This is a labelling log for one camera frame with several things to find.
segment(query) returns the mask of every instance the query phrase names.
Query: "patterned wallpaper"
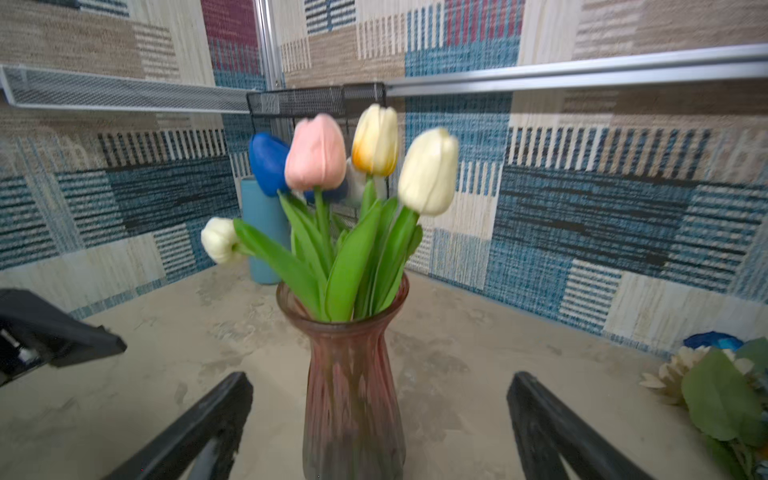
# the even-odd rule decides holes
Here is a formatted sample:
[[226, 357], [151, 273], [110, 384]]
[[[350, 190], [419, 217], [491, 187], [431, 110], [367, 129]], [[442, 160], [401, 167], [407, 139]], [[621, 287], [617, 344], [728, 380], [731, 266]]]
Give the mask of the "patterned wallpaper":
[[[0, 0], [1, 63], [263, 88], [251, 0]], [[212, 215], [240, 215], [245, 115], [0, 104], [0, 286], [85, 318], [213, 263]]]
[[[763, 0], [280, 0], [289, 87], [768, 41]], [[0, 0], [0, 62], [263, 88], [251, 0]], [[392, 99], [459, 136], [409, 267], [656, 353], [768, 334], [768, 83]], [[0, 104], [0, 286], [85, 318], [211, 265], [247, 117]], [[396, 189], [396, 175], [392, 179]]]
[[[274, 5], [289, 87], [768, 41], [763, 0]], [[655, 353], [768, 334], [768, 82], [390, 104], [461, 144], [411, 269]]]

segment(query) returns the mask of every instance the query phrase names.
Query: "white tulip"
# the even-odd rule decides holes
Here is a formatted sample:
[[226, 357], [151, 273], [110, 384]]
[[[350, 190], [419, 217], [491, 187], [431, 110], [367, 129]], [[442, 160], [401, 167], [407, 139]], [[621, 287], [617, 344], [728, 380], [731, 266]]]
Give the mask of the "white tulip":
[[398, 180], [398, 199], [419, 214], [442, 214], [453, 201], [457, 172], [456, 137], [444, 128], [424, 131], [408, 149]]
[[[352, 158], [346, 159], [346, 182], [349, 189], [346, 193], [344, 203], [359, 207], [362, 203], [362, 193], [366, 190], [366, 174], [357, 170], [352, 165]], [[373, 184], [376, 186], [376, 198], [386, 198], [386, 182], [383, 177], [374, 177]]]
[[391, 107], [371, 105], [357, 122], [352, 162], [362, 172], [386, 177], [395, 171], [398, 155], [397, 112]]
[[231, 218], [212, 217], [200, 232], [205, 253], [216, 263], [227, 263], [243, 255], [234, 247], [239, 243]]

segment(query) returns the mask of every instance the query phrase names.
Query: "black wire mesh basket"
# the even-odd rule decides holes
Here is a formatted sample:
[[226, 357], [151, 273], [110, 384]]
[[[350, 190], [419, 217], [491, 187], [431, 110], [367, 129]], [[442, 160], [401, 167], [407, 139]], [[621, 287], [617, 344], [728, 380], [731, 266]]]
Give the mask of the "black wire mesh basket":
[[[371, 104], [387, 106], [383, 83], [358, 83], [326, 87], [289, 88], [285, 90], [253, 91], [247, 94], [248, 109], [253, 130], [263, 127], [264, 119], [286, 119], [289, 130], [285, 134], [273, 133], [290, 142], [296, 123], [325, 113], [336, 119], [344, 136], [346, 151], [352, 151], [352, 141], [360, 115]], [[389, 196], [389, 179], [386, 180]], [[358, 210], [345, 204], [332, 204], [331, 210], [352, 227], [357, 223]]]

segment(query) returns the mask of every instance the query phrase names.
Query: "gray countertop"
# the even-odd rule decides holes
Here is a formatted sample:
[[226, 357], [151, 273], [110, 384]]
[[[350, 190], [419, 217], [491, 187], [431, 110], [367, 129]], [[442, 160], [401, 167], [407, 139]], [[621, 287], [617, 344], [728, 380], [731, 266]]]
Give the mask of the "gray countertop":
[[[518, 370], [655, 478], [725, 478], [687, 413], [637, 384], [658, 358], [410, 277], [387, 332], [406, 479], [524, 478], [505, 402]], [[274, 295], [245, 264], [216, 266], [88, 318], [122, 336], [127, 351], [2, 387], [0, 478], [100, 478], [242, 370], [253, 408], [240, 445], [248, 455], [231, 478], [301, 479], [309, 343]]]

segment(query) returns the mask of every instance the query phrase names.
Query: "ribbed vase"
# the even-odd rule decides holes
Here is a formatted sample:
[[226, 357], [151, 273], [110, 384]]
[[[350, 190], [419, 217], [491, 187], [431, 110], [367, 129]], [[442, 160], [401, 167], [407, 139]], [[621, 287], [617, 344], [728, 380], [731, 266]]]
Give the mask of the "ribbed vase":
[[344, 323], [311, 320], [290, 289], [277, 287], [286, 318], [310, 338], [303, 464], [306, 480], [402, 478], [402, 434], [384, 331], [408, 296], [403, 275], [392, 305]]

